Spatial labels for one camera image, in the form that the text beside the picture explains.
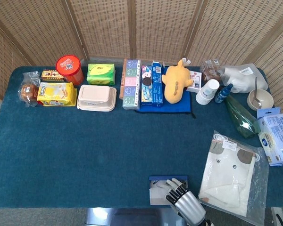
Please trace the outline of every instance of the white food container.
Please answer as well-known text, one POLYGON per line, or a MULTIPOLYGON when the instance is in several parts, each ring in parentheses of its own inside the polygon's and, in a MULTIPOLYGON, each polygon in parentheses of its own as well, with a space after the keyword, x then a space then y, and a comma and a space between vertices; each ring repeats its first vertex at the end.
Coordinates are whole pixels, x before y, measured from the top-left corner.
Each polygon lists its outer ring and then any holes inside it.
POLYGON ((116 88, 82 85, 77 100, 77 108, 87 111, 110 112, 115 107, 116 98, 116 88))

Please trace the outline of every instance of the yellow stuffed animal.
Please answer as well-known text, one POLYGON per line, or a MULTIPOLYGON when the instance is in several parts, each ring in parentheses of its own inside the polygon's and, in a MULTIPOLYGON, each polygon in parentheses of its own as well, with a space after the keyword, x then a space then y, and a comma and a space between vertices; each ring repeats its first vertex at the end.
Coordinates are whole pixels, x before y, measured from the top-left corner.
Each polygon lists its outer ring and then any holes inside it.
POLYGON ((166 75, 162 75, 162 82, 166 85, 166 100, 175 104, 181 100, 184 87, 191 86, 194 81, 190 79, 189 69, 185 68, 183 60, 180 60, 177 66, 168 67, 166 75))

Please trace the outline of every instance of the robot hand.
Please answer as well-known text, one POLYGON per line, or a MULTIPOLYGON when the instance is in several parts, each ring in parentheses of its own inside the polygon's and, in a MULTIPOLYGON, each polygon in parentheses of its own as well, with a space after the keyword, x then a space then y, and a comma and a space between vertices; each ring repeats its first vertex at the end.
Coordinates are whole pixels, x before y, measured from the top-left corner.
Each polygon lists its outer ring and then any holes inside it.
POLYGON ((172 178, 172 181, 166 182, 171 186, 166 199, 175 206, 178 215, 184 218, 188 225, 214 226, 210 220, 205 220, 206 211, 192 192, 188 191, 179 180, 172 178))

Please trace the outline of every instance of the stack of cups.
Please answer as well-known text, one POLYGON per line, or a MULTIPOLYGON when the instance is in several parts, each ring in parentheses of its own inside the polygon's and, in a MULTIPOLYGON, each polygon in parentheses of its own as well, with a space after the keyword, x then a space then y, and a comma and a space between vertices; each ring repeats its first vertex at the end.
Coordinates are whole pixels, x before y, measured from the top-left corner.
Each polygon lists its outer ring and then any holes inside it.
POLYGON ((207 105, 214 98, 218 88, 219 82, 216 79, 210 79, 196 95, 198 104, 207 105))

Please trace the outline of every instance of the woven folding screen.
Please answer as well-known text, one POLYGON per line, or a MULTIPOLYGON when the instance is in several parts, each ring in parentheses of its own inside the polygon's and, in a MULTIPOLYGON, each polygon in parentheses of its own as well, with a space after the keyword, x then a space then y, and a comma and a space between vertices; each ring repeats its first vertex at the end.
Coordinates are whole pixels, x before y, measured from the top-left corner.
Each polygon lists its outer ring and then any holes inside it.
POLYGON ((261 67, 268 78, 275 106, 280 106, 283 112, 283 33, 255 62, 261 67))
POLYGON ((0 33, 0 99, 3 98, 13 70, 28 65, 25 59, 14 49, 6 37, 0 33))
POLYGON ((70 0, 90 56, 130 57, 127 0, 70 0))
POLYGON ((242 64, 282 15, 283 0, 208 1, 189 59, 193 65, 212 57, 242 64))
POLYGON ((0 0, 0 21, 36 65, 65 54, 83 58, 62 1, 0 0))
POLYGON ((195 13, 196 0, 136 0, 136 55, 176 63, 195 13))

